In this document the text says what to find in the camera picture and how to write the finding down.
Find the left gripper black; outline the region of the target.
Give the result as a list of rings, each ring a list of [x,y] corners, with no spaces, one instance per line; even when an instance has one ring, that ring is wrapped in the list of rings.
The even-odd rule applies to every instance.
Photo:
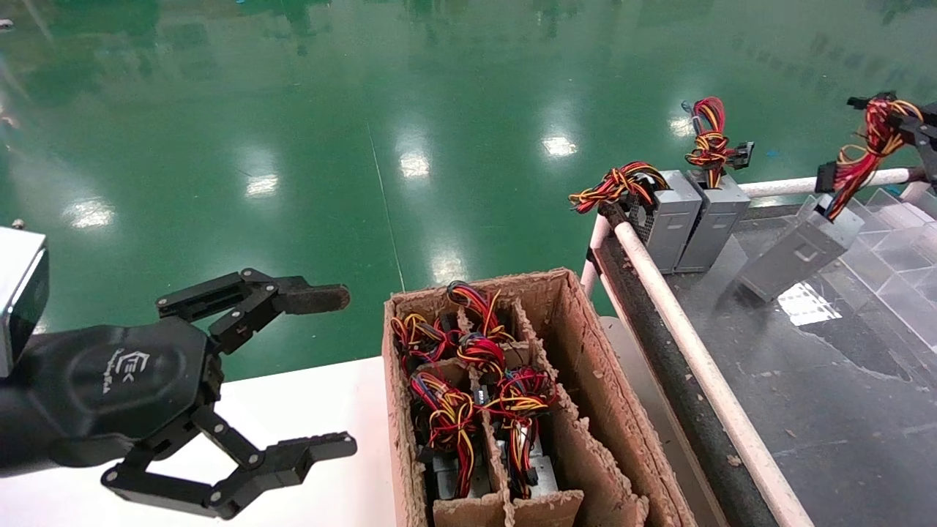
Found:
[[[23,456],[127,456],[101,484],[134,504],[231,520],[262,493],[300,486],[315,463],[354,456],[349,433],[260,449],[211,407],[232,354],[281,314],[344,310],[344,284],[244,268],[155,302],[147,326],[92,326],[30,339],[21,357]],[[195,321],[217,315],[208,336]],[[197,435],[236,468],[213,485],[148,471]]]

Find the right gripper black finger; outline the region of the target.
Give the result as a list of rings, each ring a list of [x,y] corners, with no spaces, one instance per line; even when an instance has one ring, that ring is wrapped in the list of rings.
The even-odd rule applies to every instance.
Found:
[[[918,113],[898,113],[897,129],[905,143],[935,143],[936,103],[919,106]]]
[[[922,172],[931,189],[936,187],[936,140],[934,138],[917,139],[917,152],[922,163]]]

